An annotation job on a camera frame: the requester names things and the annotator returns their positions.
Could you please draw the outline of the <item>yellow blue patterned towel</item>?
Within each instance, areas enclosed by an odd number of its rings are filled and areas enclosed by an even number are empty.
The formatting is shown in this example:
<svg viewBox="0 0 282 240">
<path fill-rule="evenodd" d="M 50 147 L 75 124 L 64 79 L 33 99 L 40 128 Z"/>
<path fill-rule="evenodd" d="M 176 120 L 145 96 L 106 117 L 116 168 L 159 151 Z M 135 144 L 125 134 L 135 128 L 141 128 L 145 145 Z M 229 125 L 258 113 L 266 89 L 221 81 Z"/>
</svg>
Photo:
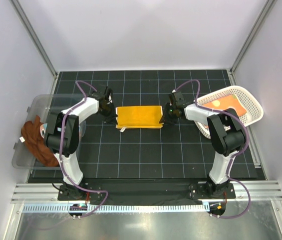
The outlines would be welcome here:
<svg viewBox="0 0 282 240">
<path fill-rule="evenodd" d="M 120 106 L 116 108 L 117 129 L 160 129 L 163 110 L 160 105 Z"/>
</svg>

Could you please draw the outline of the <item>orange polka dot towel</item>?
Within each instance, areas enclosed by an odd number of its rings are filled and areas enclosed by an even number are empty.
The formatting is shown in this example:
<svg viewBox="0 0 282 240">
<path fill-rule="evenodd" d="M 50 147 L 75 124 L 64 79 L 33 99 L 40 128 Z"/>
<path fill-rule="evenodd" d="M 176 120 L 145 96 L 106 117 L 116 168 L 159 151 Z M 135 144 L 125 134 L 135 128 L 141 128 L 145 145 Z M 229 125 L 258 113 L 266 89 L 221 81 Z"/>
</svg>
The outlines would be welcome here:
<svg viewBox="0 0 282 240">
<path fill-rule="evenodd" d="M 238 117 L 241 117 L 247 113 L 247 110 L 243 107 L 240 100 L 235 94 L 224 96 L 216 100 L 212 100 L 203 105 L 206 108 L 215 109 L 215 110 L 227 110 L 232 108 L 236 111 Z"/>
</svg>

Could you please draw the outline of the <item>light blue orange towel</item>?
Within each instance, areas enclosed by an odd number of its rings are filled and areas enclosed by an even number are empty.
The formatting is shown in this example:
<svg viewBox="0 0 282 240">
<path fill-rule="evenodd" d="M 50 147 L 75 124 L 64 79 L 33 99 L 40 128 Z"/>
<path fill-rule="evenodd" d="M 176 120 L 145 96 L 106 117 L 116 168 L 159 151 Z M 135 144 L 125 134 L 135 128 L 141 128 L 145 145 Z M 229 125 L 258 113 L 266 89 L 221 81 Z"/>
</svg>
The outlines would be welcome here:
<svg viewBox="0 0 282 240">
<path fill-rule="evenodd" d="M 43 123 L 39 128 L 40 135 L 43 139 L 45 138 L 46 128 L 47 128 L 47 123 Z"/>
</svg>

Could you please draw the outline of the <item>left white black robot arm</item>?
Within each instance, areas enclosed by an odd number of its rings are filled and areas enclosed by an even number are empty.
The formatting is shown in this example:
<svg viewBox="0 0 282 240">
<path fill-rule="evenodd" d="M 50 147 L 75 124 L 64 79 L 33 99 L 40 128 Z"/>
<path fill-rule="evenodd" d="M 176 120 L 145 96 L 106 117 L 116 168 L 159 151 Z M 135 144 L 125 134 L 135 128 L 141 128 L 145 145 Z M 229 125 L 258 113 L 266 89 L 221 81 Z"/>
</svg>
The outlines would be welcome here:
<svg viewBox="0 0 282 240">
<path fill-rule="evenodd" d="M 116 123 L 116 110 L 112 100 L 113 90 L 83 93 L 83 98 L 60 112 L 51 112 L 46 123 L 44 144 L 58 160 L 63 174 L 63 187 L 75 200 L 82 200 L 86 193 L 108 194 L 106 190 L 88 189 L 77 159 L 80 145 L 80 125 L 90 116 L 101 114 L 107 123 Z"/>
</svg>

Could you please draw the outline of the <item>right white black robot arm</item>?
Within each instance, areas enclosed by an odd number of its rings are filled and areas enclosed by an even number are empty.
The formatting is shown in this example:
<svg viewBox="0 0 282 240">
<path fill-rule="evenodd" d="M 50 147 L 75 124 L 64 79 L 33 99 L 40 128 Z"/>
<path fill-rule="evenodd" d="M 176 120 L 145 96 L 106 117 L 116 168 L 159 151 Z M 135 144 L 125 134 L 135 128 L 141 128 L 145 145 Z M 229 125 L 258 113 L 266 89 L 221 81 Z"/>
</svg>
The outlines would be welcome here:
<svg viewBox="0 0 282 240">
<path fill-rule="evenodd" d="M 229 187 L 230 172 L 236 156 L 248 146 L 248 133 L 233 108 L 217 110 L 187 102 L 179 90 L 169 94 L 165 104 L 161 124 L 175 124 L 177 119 L 200 122 L 208 126 L 215 157 L 213 166 L 203 186 L 205 194 L 218 198 Z"/>
</svg>

